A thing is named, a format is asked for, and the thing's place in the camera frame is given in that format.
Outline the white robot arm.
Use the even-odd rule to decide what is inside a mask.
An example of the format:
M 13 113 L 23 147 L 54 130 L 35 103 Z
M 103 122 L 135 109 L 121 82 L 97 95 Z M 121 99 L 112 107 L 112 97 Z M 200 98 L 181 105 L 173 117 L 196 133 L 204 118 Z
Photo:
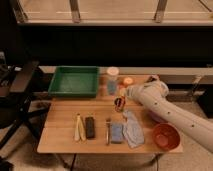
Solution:
M 162 81 L 129 85 L 119 90 L 120 95 L 148 108 L 213 153 L 213 122 L 169 102 L 168 93 L 168 86 Z

